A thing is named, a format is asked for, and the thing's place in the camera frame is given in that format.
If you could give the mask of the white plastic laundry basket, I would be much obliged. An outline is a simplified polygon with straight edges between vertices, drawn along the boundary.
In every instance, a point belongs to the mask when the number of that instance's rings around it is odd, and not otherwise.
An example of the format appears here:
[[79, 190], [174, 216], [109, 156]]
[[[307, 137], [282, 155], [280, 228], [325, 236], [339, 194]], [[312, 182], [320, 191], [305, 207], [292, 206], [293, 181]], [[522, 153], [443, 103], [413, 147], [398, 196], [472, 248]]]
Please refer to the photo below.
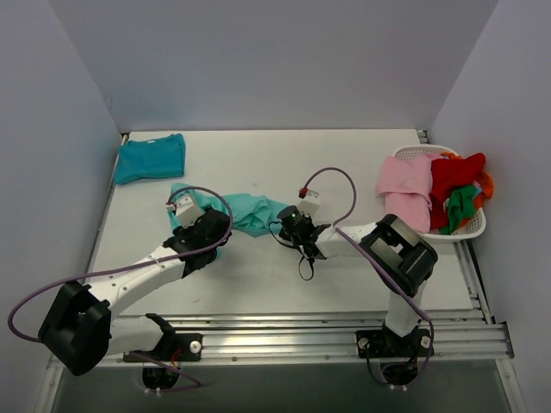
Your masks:
[[[399, 160], [412, 160], [417, 155], [442, 155], [444, 157], [458, 157], [458, 154], [446, 146], [441, 145], [407, 145], [395, 150], [394, 156]], [[440, 235], [437, 231], [425, 233], [423, 237], [430, 243], [458, 243], [478, 237], [486, 228], [486, 215], [480, 204], [475, 214], [462, 221], [460, 226], [450, 235]]]

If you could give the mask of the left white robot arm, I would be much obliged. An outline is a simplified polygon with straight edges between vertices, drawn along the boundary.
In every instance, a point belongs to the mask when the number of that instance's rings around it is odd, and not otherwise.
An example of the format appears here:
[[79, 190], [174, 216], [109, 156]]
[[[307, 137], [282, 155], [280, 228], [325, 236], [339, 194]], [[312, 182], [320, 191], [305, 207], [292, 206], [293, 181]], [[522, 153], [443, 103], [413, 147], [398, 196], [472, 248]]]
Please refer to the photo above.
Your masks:
[[38, 337], [75, 376], [106, 355], [127, 354], [167, 361], [175, 352], [199, 358], [199, 339], [183, 340], [156, 313], [125, 319], [121, 314], [160, 287], [205, 268], [217, 246], [231, 235], [231, 219], [208, 208], [191, 226], [178, 227], [136, 268], [82, 284], [66, 282], [58, 291]]

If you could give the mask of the aluminium rail frame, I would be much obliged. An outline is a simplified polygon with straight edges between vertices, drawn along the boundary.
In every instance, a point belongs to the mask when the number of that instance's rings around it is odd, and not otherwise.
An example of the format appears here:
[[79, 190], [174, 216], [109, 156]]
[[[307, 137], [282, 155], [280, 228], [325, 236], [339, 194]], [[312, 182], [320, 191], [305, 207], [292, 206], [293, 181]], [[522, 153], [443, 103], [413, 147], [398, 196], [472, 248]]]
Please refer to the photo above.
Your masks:
[[[504, 324], [480, 309], [435, 311], [434, 361], [510, 359]], [[180, 334], [203, 336], [200, 366], [357, 363], [356, 332], [376, 330], [382, 312], [168, 317]]]

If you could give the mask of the mint green t shirt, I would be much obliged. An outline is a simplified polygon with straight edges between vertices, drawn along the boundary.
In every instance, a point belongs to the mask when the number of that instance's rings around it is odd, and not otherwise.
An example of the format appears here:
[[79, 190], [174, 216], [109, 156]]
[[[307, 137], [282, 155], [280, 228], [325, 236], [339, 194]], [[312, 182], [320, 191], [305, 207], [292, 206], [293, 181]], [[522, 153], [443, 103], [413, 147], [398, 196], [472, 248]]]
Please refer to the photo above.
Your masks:
[[[174, 183], [171, 185], [170, 194], [181, 188], [186, 188], [185, 183]], [[199, 207], [205, 209], [212, 207], [217, 211], [227, 213], [225, 205], [215, 196], [204, 194], [196, 190], [188, 191]], [[281, 230], [281, 224], [278, 224], [277, 214], [289, 204], [272, 200], [265, 195], [227, 194], [223, 195], [233, 214], [233, 229], [241, 231], [251, 237], [261, 237], [270, 234], [270, 228], [273, 232]], [[174, 213], [168, 211], [171, 229], [178, 227], [179, 222]]]

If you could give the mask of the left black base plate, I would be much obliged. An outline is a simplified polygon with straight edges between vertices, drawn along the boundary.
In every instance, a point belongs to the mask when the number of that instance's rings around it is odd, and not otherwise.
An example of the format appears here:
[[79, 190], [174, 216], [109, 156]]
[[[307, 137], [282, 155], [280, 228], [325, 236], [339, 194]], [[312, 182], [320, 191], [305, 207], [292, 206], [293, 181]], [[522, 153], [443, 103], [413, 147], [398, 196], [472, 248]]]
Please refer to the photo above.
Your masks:
[[134, 350], [125, 354], [125, 362], [139, 362], [140, 356], [145, 356], [155, 361], [186, 361], [197, 362], [201, 360], [203, 335], [199, 333], [185, 333], [164, 335], [153, 350]]

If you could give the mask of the red t shirt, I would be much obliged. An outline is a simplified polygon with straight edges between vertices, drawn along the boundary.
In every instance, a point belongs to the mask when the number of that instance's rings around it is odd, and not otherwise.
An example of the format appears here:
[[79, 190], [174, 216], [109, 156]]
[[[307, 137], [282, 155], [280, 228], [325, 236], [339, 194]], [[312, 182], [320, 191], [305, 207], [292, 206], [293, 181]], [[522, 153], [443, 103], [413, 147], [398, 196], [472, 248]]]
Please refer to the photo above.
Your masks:
[[475, 153], [467, 158], [448, 155], [431, 162], [430, 229], [432, 231], [438, 230], [447, 223], [445, 208], [452, 192], [463, 186], [473, 185], [485, 165], [486, 156], [483, 153]]

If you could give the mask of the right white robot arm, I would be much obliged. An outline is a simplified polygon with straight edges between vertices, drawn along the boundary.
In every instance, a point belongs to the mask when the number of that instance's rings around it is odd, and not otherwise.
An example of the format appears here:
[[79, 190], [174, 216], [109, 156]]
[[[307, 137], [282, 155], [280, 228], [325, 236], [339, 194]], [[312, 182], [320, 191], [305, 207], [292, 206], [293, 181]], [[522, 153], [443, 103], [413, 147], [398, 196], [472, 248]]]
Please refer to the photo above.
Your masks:
[[413, 344], [412, 332], [426, 313], [421, 301], [438, 255], [419, 234], [393, 214], [367, 225], [315, 225], [297, 206], [287, 206], [277, 218], [289, 247], [314, 263], [341, 257], [363, 257], [390, 290], [382, 344], [400, 355]]

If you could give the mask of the folded teal t shirt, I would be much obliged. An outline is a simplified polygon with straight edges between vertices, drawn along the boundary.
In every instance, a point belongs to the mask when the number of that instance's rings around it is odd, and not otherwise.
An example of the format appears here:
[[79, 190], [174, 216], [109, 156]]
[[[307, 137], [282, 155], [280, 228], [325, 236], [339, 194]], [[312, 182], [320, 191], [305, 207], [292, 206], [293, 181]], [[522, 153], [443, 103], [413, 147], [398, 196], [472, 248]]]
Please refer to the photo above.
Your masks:
[[181, 133], [146, 141], [128, 140], [118, 151], [116, 185], [141, 179], [168, 179], [184, 176], [186, 144]]

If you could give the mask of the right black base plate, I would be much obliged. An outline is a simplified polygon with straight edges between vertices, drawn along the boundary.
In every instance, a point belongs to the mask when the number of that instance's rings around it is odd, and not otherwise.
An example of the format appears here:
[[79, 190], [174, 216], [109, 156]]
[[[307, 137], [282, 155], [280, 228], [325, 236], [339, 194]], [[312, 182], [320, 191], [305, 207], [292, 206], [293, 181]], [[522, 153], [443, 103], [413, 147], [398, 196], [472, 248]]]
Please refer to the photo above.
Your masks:
[[414, 359], [434, 354], [434, 349], [430, 345], [430, 332], [427, 329], [415, 329], [404, 337], [384, 329], [358, 330], [356, 347], [358, 356], [364, 359]]

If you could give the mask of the pink t shirt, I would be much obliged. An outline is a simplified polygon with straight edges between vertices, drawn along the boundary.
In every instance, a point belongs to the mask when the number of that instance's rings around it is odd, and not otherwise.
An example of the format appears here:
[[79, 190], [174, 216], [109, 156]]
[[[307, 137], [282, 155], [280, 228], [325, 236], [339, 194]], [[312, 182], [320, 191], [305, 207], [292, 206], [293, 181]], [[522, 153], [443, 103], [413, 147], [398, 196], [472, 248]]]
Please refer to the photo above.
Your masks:
[[425, 155], [410, 160], [386, 157], [376, 185], [386, 213], [396, 215], [419, 233], [430, 230], [430, 167], [431, 160]]

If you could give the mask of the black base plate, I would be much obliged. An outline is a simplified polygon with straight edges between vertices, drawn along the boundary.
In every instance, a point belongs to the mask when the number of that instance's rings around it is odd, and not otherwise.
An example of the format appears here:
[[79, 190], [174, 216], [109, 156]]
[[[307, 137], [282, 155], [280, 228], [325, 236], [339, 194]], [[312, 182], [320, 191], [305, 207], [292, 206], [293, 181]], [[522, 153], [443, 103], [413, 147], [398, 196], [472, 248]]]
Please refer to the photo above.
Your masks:
[[434, 354], [434, 349], [430, 345], [430, 332], [427, 329], [415, 329], [404, 337], [384, 329], [358, 330], [356, 347], [358, 356], [364, 359], [414, 359]]
[[155, 361], [186, 361], [197, 362], [201, 360], [203, 335], [199, 333], [185, 333], [164, 335], [153, 350], [134, 350], [125, 354], [125, 362], [139, 362], [140, 356], [145, 356]]

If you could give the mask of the orange t shirt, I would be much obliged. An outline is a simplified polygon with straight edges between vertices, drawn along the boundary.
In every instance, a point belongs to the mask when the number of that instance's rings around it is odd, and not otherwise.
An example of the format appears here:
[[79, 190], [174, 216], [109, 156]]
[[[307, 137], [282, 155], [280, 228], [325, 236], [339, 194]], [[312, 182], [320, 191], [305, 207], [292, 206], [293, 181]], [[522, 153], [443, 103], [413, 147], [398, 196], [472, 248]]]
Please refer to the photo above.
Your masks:
[[477, 208], [480, 208], [484, 205], [486, 200], [490, 200], [493, 197], [493, 179], [484, 170], [482, 170], [477, 175], [473, 185], [476, 187], [474, 204]]

